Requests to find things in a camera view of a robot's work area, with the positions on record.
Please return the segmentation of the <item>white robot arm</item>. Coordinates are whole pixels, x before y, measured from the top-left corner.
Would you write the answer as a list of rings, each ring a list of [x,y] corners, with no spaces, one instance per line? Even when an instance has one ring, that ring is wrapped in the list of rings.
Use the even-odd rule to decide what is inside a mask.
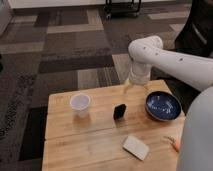
[[[156,67],[200,92],[186,115],[176,171],[213,171],[213,59],[165,50],[157,35],[131,41],[128,53],[125,86],[145,85]]]

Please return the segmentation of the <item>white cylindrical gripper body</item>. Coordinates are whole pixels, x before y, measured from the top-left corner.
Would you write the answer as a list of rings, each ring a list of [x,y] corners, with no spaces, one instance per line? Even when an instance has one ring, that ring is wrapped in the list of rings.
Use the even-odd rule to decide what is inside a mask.
[[[136,85],[145,85],[150,80],[151,66],[145,63],[133,62],[129,72],[129,80]]]

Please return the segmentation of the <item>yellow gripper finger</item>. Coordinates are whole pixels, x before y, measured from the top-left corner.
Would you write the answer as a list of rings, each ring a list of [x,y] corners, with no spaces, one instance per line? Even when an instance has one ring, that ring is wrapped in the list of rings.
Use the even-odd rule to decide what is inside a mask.
[[[129,80],[129,78],[127,78],[126,80],[125,80],[125,82],[124,82],[124,89],[123,89],[123,92],[124,93],[126,93],[126,91],[128,90],[128,88],[130,87],[130,80]]]
[[[146,91],[149,91],[149,83],[144,84],[143,87]]]

